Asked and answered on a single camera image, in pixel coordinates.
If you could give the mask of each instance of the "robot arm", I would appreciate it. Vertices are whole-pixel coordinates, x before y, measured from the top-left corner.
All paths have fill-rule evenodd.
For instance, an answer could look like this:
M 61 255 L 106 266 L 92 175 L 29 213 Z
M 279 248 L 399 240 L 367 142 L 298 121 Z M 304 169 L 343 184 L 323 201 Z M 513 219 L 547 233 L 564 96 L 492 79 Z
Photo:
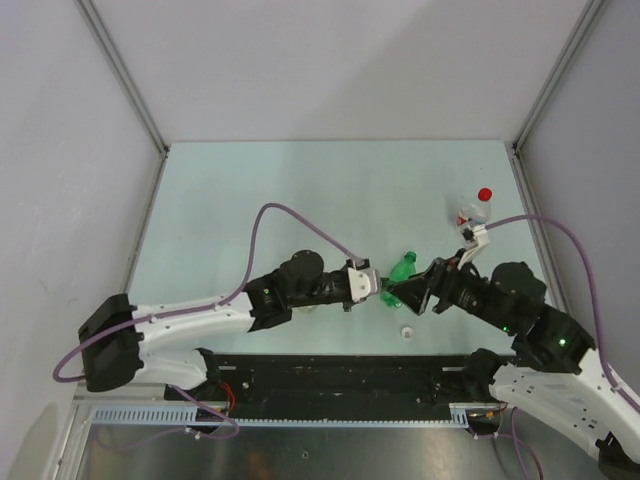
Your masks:
M 640 478 L 638 413 L 610 388 L 593 338 L 545 304 L 546 286 L 526 264 L 505 263 L 491 279 L 480 277 L 471 260 L 488 244 L 484 227 L 465 239 L 467 248 L 454 257 L 437 258 L 425 272 L 395 284 L 386 284 L 366 261 L 325 273 L 318 254 L 302 251 L 232 299 L 133 306 L 125 294 L 115 295 L 80 328 L 80 341 L 132 319 L 140 322 L 83 350 L 87 389 L 100 392 L 136 381 L 191 390 L 215 380 L 217 367 L 211 352 L 180 349 L 181 342 L 272 328 L 291 320 L 296 307 L 342 303 L 349 311 L 385 284 L 384 290 L 417 315 L 435 296 L 434 313 L 456 306 L 514 337 L 519 367 L 484 349 L 468 357 L 462 373 L 474 400 L 518 406 L 599 457 L 609 478 Z M 625 476 L 616 476 L 620 472 Z
M 131 381 L 191 390 L 215 372 L 204 349 L 180 344 L 207 335 L 254 332 L 288 322 L 292 309 L 342 303 L 348 311 L 380 292 L 380 277 L 367 261 L 325 273 L 322 257 L 303 250 L 273 272 L 248 282 L 238 295 L 173 305 L 129 303 L 114 295 L 80 327 L 83 342 L 114 325 L 140 320 L 82 351 L 87 390 L 103 392 Z

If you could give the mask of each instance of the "plastic bottle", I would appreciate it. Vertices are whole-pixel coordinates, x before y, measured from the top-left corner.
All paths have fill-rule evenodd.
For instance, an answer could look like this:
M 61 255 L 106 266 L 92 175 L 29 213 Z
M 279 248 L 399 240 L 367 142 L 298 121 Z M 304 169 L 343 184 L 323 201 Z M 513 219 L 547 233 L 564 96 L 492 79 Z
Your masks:
M 482 225 L 491 217 L 491 197 L 493 192 L 489 188 L 481 188 L 478 200 L 464 205 L 458 212 L 458 226 L 469 223 L 469 226 Z
M 389 283 L 401 282 L 411 275 L 415 275 L 417 257 L 414 252 L 407 252 L 404 258 L 396 263 L 396 266 L 391 270 Z M 386 303 L 389 308 L 400 308 L 402 306 L 402 302 L 389 292 L 382 292 L 380 299 Z

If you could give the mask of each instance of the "gray wall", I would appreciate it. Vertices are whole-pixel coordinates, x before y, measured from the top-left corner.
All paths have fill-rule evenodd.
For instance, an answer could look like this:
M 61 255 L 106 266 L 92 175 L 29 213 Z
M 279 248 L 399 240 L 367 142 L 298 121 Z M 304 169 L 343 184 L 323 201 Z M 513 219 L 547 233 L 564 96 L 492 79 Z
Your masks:
M 159 157 L 74 2 L 1 2 L 0 32 L 0 478 L 26 480 L 75 389 L 53 366 L 118 290 Z
M 508 139 L 587 0 L 95 0 L 169 143 Z
M 614 368 L 640 391 L 640 2 L 614 0 L 523 149 L 541 210 L 584 242 Z M 573 311 L 593 332 L 584 268 L 552 235 Z

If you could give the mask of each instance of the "purple cable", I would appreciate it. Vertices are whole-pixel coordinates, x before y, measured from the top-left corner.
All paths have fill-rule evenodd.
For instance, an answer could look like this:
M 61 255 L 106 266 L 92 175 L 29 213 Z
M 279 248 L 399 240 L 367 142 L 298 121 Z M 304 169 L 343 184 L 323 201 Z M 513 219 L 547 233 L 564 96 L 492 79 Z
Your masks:
M 505 218 L 504 220 L 499 220 L 497 222 L 491 223 L 487 225 L 487 230 L 491 230 L 496 227 L 500 227 L 502 225 L 506 225 L 508 223 L 518 222 L 520 220 L 536 220 L 538 222 L 549 223 L 554 227 L 560 229 L 569 239 L 573 242 L 578 253 L 580 254 L 580 258 L 582 259 L 582 263 L 584 264 L 584 268 L 587 272 L 587 281 L 589 282 L 589 291 L 591 292 L 591 308 L 593 309 L 593 320 L 596 326 L 596 337 L 598 340 L 598 356 L 600 357 L 600 365 L 602 366 L 602 371 L 604 372 L 605 377 L 611 384 L 611 387 L 617 391 L 622 398 L 624 398 L 627 403 L 633 408 L 637 413 L 640 414 L 640 405 L 629 395 L 615 379 L 613 374 L 611 373 L 611 367 L 609 366 L 609 361 L 607 360 L 607 347 L 604 343 L 604 329 L 602 327 L 602 319 L 600 317 L 600 302 L 598 301 L 598 295 L 596 291 L 596 282 L 593 275 L 593 269 L 591 267 L 591 262 L 589 261 L 589 257 L 587 257 L 587 252 L 585 251 L 582 243 L 578 240 L 578 237 L 569 230 L 569 228 L 554 220 L 553 218 L 548 218 L 542 215 L 516 215 L 515 217 Z
M 514 439 L 513 435 L 509 435 L 508 433 L 499 433 L 498 435 L 478 435 L 478 438 L 480 439 L 493 439 L 493 438 L 510 438 L 514 441 L 514 444 L 516 445 L 520 445 L 521 447 L 523 447 L 527 452 L 529 452 L 529 455 L 531 455 L 531 458 L 533 459 L 534 463 L 536 464 L 536 468 L 538 469 L 538 477 L 540 478 L 540 480 L 544 480 L 544 474 L 542 473 L 542 465 L 540 464 L 540 460 L 538 460 L 538 457 L 536 456 L 535 452 L 533 451 L 533 448 L 531 448 L 531 445 L 529 445 L 528 443 L 520 440 L 519 438 Z M 520 467 L 522 468 L 522 471 L 524 472 L 524 475 L 527 479 L 529 479 L 529 475 L 527 474 L 527 471 L 525 470 L 525 465 L 524 462 L 520 463 Z
M 286 205 L 282 205 L 281 203 L 265 203 L 262 206 L 262 208 L 260 208 L 260 211 L 258 212 L 258 215 L 256 215 L 256 219 L 253 222 L 253 228 L 251 230 L 251 243 L 250 243 L 250 246 L 249 246 L 249 260 L 247 261 L 247 269 L 246 269 L 246 271 L 244 273 L 244 277 L 242 278 L 242 282 L 240 283 L 238 288 L 236 288 L 227 298 L 225 298 L 223 300 L 220 300 L 219 302 L 214 302 L 214 303 L 212 303 L 210 305 L 203 305 L 203 306 L 199 306 L 199 307 L 183 308 L 181 310 L 175 310 L 173 312 L 158 313 L 158 314 L 155 315 L 156 318 L 168 318 L 168 317 L 173 317 L 173 316 L 176 316 L 176 315 L 186 315 L 186 314 L 190 314 L 190 313 L 199 313 L 199 312 L 211 310 L 214 306 L 220 305 L 220 304 L 223 304 L 223 303 L 228 303 L 231 300 L 233 300 L 234 298 L 236 298 L 238 295 L 240 295 L 242 293 L 242 291 L 244 290 L 244 287 L 247 285 L 247 282 L 249 281 L 249 277 L 251 276 L 251 270 L 253 269 L 253 259 L 254 259 L 254 256 L 255 256 L 256 240 L 257 240 L 257 237 L 258 237 L 258 227 L 260 226 L 260 221 L 262 220 L 262 216 L 264 215 L 264 213 L 267 210 L 269 210 L 270 208 L 276 208 L 278 210 L 282 210 L 285 213 L 288 213 L 293 218 L 295 218 L 300 223 L 302 223 L 305 227 L 307 227 L 308 229 L 310 229 L 312 232 L 316 233 L 320 237 L 324 238 L 327 242 L 329 242 L 331 245 L 336 247 L 338 250 L 340 250 L 342 253 L 344 253 L 347 257 L 351 258 L 354 262 L 360 263 L 362 261 L 361 257 L 358 257 L 353 252 L 351 252 L 349 249 L 347 249 L 344 245 L 339 243 L 337 240 L 331 238 L 329 235 L 327 235 L 325 232 L 320 230 L 318 227 L 316 227 L 313 223 L 311 223 L 309 220 L 304 218 L 302 215 L 300 215 L 295 210 L 292 210 L 291 208 L 287 207 Z M 62 358 L 62 360 L 60 360 L 60 362 L 58 362 L 58 364 L 53 369 L 53 379 L 58 383 L 73 383 L 73 382 L 77 382 L 77 381 L 80 381 L 80 380 L 84 380 L 84 375 L 76 375 L 74 377 L 62 377 L 60 375 L 60 372 L 67 365 L 67 363 L 69 363 L 71 361 L 71 359 L 73 357 L 75 357 L 80 352 L 82 352 L 86 348 L 90 347 L 94 343 L 99 342 L 103 338 L 106 338 L 109 335 L 112 335 L 112 334 L 114 334 L 116 332 L 119 332 L 120 330 L 124 330 L 125 328 L 133 327 L 134 325 L 138 325 L 139 323 L 147 322 L 150 319 L 151 319 L 151 315 L 146 315 L 146 316 L 141 317 L 141 318 L 135 318 L 133 320 L 129 320 L 129 321 L 126 321 L 124 323 L 120 323 L 118 325 L 114 325 L 113 327 L 107 328 L 106 330 L 104 330 L 104 331 L 94 335 L 93 337 L 85 340 L 80 345 L 78 345 L 73 350 L 71 350 L 69 353 L 67 353 Z
M 145 438 L 143 440 L 140 440 L 138 442 L 134 442 L 134 443 L 130 443 L 129 445 L 125 445 L 124 447 L 113 447 L 111 445 L 107 445 L 106 443 L 104 443 L 101 439 L 100 439 L 100 432 L 102 431 L 102 428 L 98 428 L 93 434 L 93 440 L 100 445 L 100 448 L 103 448 L 105 450 L 108 450 L 110 452 L 114 452 L 114 453 L 122 453 L 122 452 L 126 452 L 129 450 L 134 450 L 138 447 L 142 447 L 144 445 L 147 445 L 148 443 L 153 442 L 154 440 L 157 440 L 158 438 L 164 437 L 165 435 L 172 435 L 174 433 L 185 433 L 185 427 L 176 427 L 176 428 L 170 428 L 168 430 L 163 430 L 159 433 L 156 433 L 155 435 L 152 435 L 148 438 Z
M 533 459 L 534 463 L 536 464 L 536 468 L 538 469 L 538 477 L 540 478 L 540 480 L 544 480 L 544 474 L 542 472 L 542 465 L 540 464 L 540 460 L 538 460 L 538 456 L 536 455 L 536 453 L 533 451 L 533 448 L 531 447 L 531 445 L 529 445 L 528 443 L 520 440 L 518 438 L 518 434 L 516 432 L 516 424 L 515 424 L 515 414 L 516 412 L 519 411 L 518 407 L 514 407 L 513 410 L 511 410 L 511 435 L 509 435 L 508 433 L 499 433 L 497 435 L 477 435 L 474 434 L 476 436 L 476 438 L 480 438 L 480 439 L 493 439 L 493 438 L 510 438 L 513 440 L 513 445 L 516 449 L 516 454 L 518 455 L 518 462 L 520 463 L 520 468 L 522 469 L 522 473 L 524 473 L 524 476 L 526 477 L 527 480 L 531 480 L 531 477 L 529 476 L 529 474 L 527 473 L 527 466 L 524 463 L 524 459 L 522 458 L 522 453 L 520 452 L 520 447 L 524 447 L 525 450 L 527 450 L 527 452 L 529 452 L 529 455 L 531 455 L 531 458 Z
M 513 407 L 513 409 L 511 410 L 511 417 L 510 417 L 511 418 L 511 437 L 513 438 L 513 446 L 516 449 L 516 455 L 518 455 L 518 461 L 520 462 L 520 467 L 522 468 L 522 472 L 524 473 L 524 476 L 527 478 L 527 480 L 531 480 L 531 477 L 527 473 L 527 467 L 524 464 L 524 459 L 522 458 L 522 452 L 520 452 L 519 443 L 521 443 L 521 441 L 518 438 L 518 432 L 516 431 L 516 414 L 518 412 L 519 412 L 518 407 Z M 540 463 L 538 462 L 538 459 L 536 458 L 535 455 L 532 455 L 532 456 L 534 461 L 536 462 L 536 466 L 538 467 L 540 480 L 542 480 L 542 468 L 540 467 Z
M 164 437 L 166 435 L 173 435 L 174 433 L 190 433 L 190 434 L 196 436 L 197 438 L 203 437 L 203 438 L 208 438 L 208 439 L 211 439 L 211 440 L 227 440 L 229 438 L 235 437 L 236 435 L 238 435 L 238 433 L 240 433 L 240 425 L 238 425 L 238 423 L 233 418 L 228 417 L 224 413 L 218 412 L 217 410 L 209 407 L 208 405 L 205 405 L 204 403 L 196 400 L 191 395 L 189 395 L 187 392 L 182 390 L 180 387 L 176 387 L 175 385 L 171 385 L 171 387 L 173 389 L 175 389 L 180 395 L 182 395 L 186 400 L 188 400 L 191 403 L 193 403 L 194 405 L 196 405 L 198 408 L 201 408 L 201 409 L 203 409 L 203 410 L 215 415 L 216 417 L 219 417 L 221 420 L 227 422 L 229 425 L 231 425 L 233 427 L 233 432 L 225 434 L 225 435 L 216 435 L 215 433 L 202 433 L 202 432 L 190 430 L 190 429 L 187 429 L 188 427 L 176 427 L 176 428 L 169 428 L 167 430 L 163 430 L 161 432 L 156 433 L 155 435 L 151 435 L 150 437 L 147 437 L 147 438 L 145 438 L 143 440 L 140 440 L 138 442 L 134 442 L 134 443 L 130 443 L 129 445 L 125 445 L 124 447 L 113 447 L 111 445 L 105 444 L 102 440 L 100 440 L 100 430 L 101 429 L 98 429 L 94 434 L 94 439 L 95 439 L 96 443 L 98 445 L 100 445 L 100 447 L 104 448 L 105 450 L 108 450 L 110 452 L 121 453 L 121 452 L 126 452 L 128 450 L 134 450 L 136 448 L 142 447 L 144 445 L 147 445 L 148 443 L 153 442 L 154 440 L 157 440 L 158 438 Z

